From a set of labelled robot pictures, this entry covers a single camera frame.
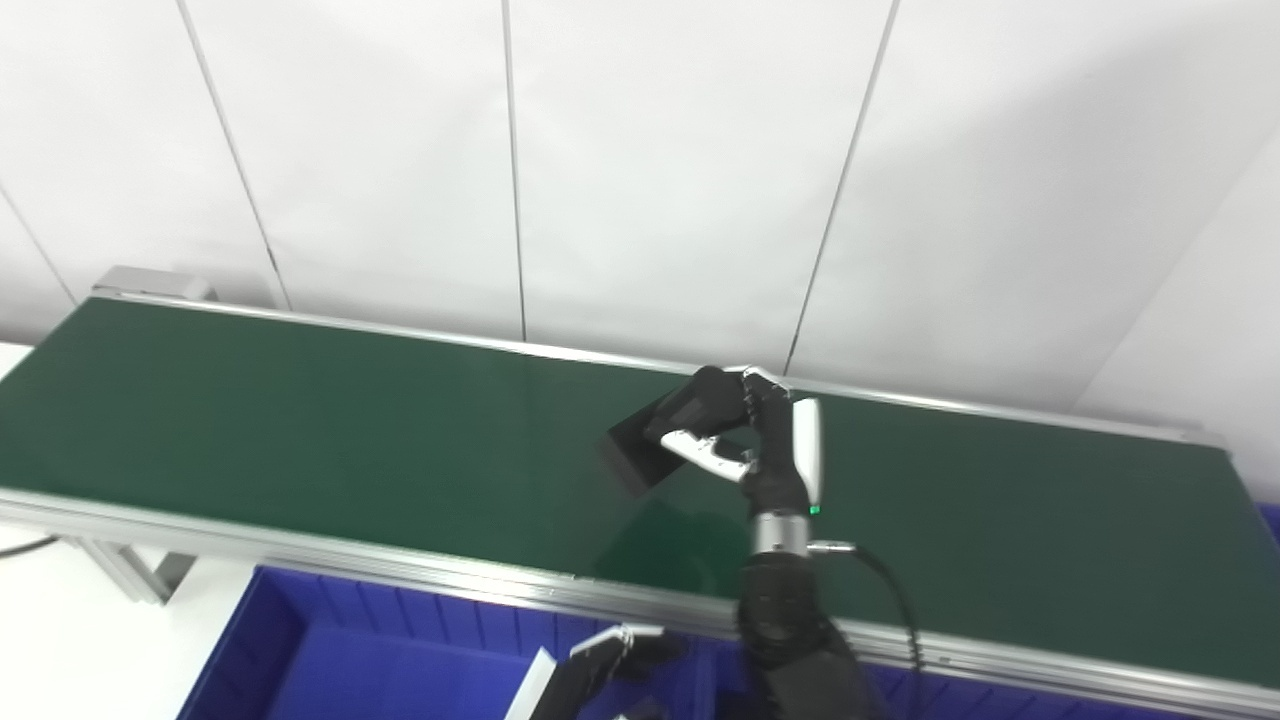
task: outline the robotic arm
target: robotic arm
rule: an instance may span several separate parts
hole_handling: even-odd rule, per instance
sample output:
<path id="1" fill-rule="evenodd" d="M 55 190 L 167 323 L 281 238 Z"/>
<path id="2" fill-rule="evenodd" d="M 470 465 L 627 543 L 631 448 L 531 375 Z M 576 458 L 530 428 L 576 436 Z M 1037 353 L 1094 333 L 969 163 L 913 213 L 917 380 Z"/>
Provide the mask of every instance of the robotic arm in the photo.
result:
<path id="1" fill-rule="evenodd" d="M 721 436 L 749 427 L 758 454 Z M 600 448 L 636 495 L 685 461 L 736 482 L 749 502 L 753 555 L 742 569 L 737 626 L 748 665 L 778 720 L 881 720 L 852 651 L 818 605 L 809 518 L 820 507 L 817 400 L 758 368 L 705 366 L 667 397 L 609 429 Z"/>

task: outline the blue container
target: blue container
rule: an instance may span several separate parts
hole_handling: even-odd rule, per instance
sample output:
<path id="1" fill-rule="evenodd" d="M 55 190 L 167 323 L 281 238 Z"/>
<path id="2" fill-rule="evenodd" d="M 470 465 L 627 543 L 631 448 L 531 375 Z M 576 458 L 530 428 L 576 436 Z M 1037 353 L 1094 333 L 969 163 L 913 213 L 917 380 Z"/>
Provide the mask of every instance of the blue container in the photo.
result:
<path id="1" fill-rule="evenodd" d="M 557 660 L 611 621 L 259 568 L 182 720 L 500 720 L 539 648 Z M 869 666 L 895 717 L 911 673 Z M 672 720 L 730 720 L 748 703 L 737 643 L 689 638 L 646 683 L 613 682 L 579 716 L 653 697 Z M 1180 716 L 925 676 L 927 720 L 1175 720 Z"/>
<path id="2" fill-rule="evenodd" d="M 1276 538 L 1276 542 L 1280 543 L 1280 505 L 1258 503 L 1258 512 L 1262 514 L 1262 520 L 1271 528 L 1271 537 Z"/>

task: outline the green conveyor belt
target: green conveyor belt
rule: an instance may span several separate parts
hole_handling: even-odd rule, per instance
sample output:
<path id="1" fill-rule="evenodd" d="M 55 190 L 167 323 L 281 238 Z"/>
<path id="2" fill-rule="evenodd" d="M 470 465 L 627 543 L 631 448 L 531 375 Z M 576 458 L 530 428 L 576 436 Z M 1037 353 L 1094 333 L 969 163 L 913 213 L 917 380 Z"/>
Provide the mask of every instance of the green conveyor belt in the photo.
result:
<path id="1" fill-rule="evenodd" d="M 660 372 L 92 299 L 0 383 L 0 486 L 736 597 L 737 489 L 593 443 Z M 1224 451 L 824 396 L 818 537 L 925 629 L 1280 688 L 1280 556 Z M 822 560 L 835 615 L 897 623 Z"/>

